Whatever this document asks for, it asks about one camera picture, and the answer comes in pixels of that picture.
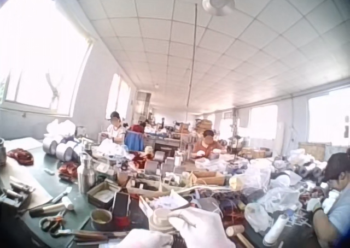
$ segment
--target metal bottle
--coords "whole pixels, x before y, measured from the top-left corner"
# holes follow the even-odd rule
[[[6,148],[5,148],[5,140],[0,138],[0,169],[2,166],[6,165]]]
[[[77,169],[79,192],[87,193],[95,184],[95,172],[91,165],[91,157],[82,153],[80,155],[81,165]]]

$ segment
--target paper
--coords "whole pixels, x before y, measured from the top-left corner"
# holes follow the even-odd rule
[[[43,144],[34,138],[27,137],[17,140],[6,140],[4,143],[6,151],[10,151],[17,148],[22,148],[24,150],[30,150],[43,146]]]
[[[16,160],[7,157],[6,165],[0,169],[0,176],[3,186],[5,188],[11,188],[10,176],[19,179],[25,184],[34,187],[32,192],[31,202],[28,205],[28,209],[45,204],[52,200],[52,196],[41,186],[41,184],[28,172],[28,170],[19,165]]]

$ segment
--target ceiling light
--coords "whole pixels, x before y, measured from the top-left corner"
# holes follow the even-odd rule
[[[226,16],[233,12],[235,8],[234,0],[203,0],[203,8],[206,12],[214,16]]]

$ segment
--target plastic bag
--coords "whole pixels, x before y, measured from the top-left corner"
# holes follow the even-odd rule
[[[258,200],[267,212],[285,211],[287,209],[295,210],[301,208],[299,202],[300,192],[286,187],[277,187],[269,190]]]
[[[231,182],[235,182],[235,178],[239,181],[239,188],[236,190],[250,189],[249,191],[245,191],[245,194],[249,195],[256,190],[267,191],[270,182],[271,169],[263,168],[260,169],[255,166],[249,166],[244,174],[237,174],[231,177]]]
[[[99,147],[97,147],[97,153],[100,153],[102,156],[113,155],[120,158],[127,157],[129,155],[125,145],[113,143],[111,139],[103,140]]]
[[[310,154],[305,154],[305,149],[297,149],[290,151],[290,157],[288,161],[292,165],[303,165],[308,162],[313,162],[315,158]]]
[[[259,203],[247,204],[244,210],[244,217],[255,232],[265,231],[272,221],[272,218]]]
[[[224,172],[228,165],[227,162],[217,159],[210,161],[207,158],[200,158],[195,161],[196,168],[198,169],[208,169],[210,172]]]
[[[59,123],[58,119],[49,123],[46,130],[50,135],[72,136],[75,133],[75,124],[70,120]]]

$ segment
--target hand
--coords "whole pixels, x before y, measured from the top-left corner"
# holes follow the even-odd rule
[[[204,156],[206,153],[204,152],[204,151],[198,151],[197,152],[197,156],[199,156],[199,157],[202,157],[202,156]]]
[[[189,207],[169,214],[169,222],[180,231],[188,248],[235,248],[225,234],[219,214]]]
[[[221,153],[221,149],[214,149],[213,153]]]
[[[319,201],[319,198],[311,198],[307,202],[306,210],[314,212],[319,207],[321,207],[321,202]]]
[[[133,229],[123,241],[117,245],[117,248],[171,248],[172,243],[173,236],[170,234]]]

